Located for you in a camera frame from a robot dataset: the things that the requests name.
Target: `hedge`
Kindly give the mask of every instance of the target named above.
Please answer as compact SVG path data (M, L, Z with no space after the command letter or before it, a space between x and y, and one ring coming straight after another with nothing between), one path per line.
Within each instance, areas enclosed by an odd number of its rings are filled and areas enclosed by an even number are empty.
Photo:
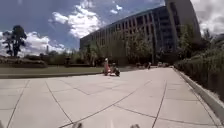
M0 67L13 68L46 68L47 64L44 61L32 61L26 59L10 59L0 58Z
M204 88L219 95L224 101L224 51L210 50L197 57L174 65Z

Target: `sky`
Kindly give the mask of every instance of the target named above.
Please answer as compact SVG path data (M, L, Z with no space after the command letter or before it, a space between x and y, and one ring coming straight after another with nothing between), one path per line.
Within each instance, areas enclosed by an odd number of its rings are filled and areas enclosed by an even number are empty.
M224 0L191 0L201 30L224 33ZM28 36L21 56L79 49L79 39L124 17L164 5L164 0L0 0L2 32L21 25ZM0 43L0 54L5 49Z

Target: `grass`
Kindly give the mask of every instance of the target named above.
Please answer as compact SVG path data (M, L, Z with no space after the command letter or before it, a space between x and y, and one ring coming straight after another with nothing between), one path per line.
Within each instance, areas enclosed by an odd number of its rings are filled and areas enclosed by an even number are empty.
M101 72L103 67L48 67L38 68L0 68L0 74L61 74L61 73L93 73ZM130 68L119 68L121 71L133 70Z

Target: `office building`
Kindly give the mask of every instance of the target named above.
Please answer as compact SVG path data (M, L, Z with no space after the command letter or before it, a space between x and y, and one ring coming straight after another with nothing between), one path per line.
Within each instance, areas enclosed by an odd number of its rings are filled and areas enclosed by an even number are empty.
M107 25L80 39L80 50L90 43L96 44L104 57L125 63L128 39L143 33L144 40L153 47L155 58L158 52L177 49L183 25L190 24L195 41L201 34L197 17L190 0L165 0L165 6L146 10Z

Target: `concrete plaza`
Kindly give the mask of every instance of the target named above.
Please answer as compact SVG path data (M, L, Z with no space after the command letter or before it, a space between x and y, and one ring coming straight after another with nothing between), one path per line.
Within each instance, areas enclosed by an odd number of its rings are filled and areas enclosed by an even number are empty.
M223 128L171 68L45 79L1 79L4 128Z

